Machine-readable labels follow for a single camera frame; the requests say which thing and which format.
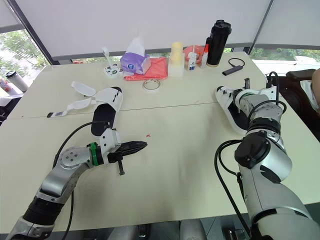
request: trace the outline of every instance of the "chair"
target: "chair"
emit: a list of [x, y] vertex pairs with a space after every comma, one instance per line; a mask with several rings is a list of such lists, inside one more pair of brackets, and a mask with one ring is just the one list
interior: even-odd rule
[[320, 142], [320, 117], [312, 108], [300, 81], [311, 80], [315, 69], [289, 71], [280, 77], [279, 92]]

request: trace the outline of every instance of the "purple tissue box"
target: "purple tissue box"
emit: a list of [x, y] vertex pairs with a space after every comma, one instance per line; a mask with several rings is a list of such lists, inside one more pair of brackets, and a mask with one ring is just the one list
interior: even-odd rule
[[120, 63], [123, 71], [144, 75], [151, 66], [149, 55], [141, 56], [136, 53], [126, 52]]

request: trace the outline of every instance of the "small white bottle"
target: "small white bottle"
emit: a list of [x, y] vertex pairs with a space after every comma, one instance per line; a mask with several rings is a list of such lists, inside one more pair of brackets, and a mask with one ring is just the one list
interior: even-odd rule
[[194, 71], [196, 69], [196, 60], [197, 54], [195, 53], [195, 45], [193, 45], [193, 49], [191, 52], [188, 53], [188, 71]]

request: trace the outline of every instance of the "green ring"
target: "green ring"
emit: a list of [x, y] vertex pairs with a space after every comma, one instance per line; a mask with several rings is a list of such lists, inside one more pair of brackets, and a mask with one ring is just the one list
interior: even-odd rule
[[97, 152], [96, 152], [96, 144], [94, 142], [90, 143], [90, 150], [91, 150], [91, 155], [92, 155], [92, 160], [93, 160], [93, 165], [98, 166], [98, 160], [97, 160]]

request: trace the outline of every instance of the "red object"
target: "red object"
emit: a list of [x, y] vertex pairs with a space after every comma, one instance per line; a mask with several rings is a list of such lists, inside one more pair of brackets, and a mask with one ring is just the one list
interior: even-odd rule
[[166, 79], [168, 77], [167, 58], [166, 57], [150, 58], [150, 61], [151, 61], [151, 66], [148, 69], [148, 71], [146, 71], [145, 75], [135, 73], [132, 76], [125, 76], [124, 79], [127, 81]]
[[73, 61], [72, 64], [84, 64], [84, 61]]
[[188, 54], [191, 53], [194, 49], [194, 52], [196, 53], [196, 60], [195, 60], [195, 63], [196, 64], [199, 64], [201, 63], [201, 60], [202, 60], [202, 55], [204, 53], [204, 49], [205, 47], [204, 46], [199, 46], [199, 45], [191, 45], [191, 46], [188, 46], [186, 47], [183, 52], [184, 52], [184, 59], [186, 61], [189, 61], [189, 58], [188, 58]]
[[207, 43], [206, 45], [205, 45], [205, 48], [204, 48], [204, 53], [207, 53], [209, 51], [209, 44]]

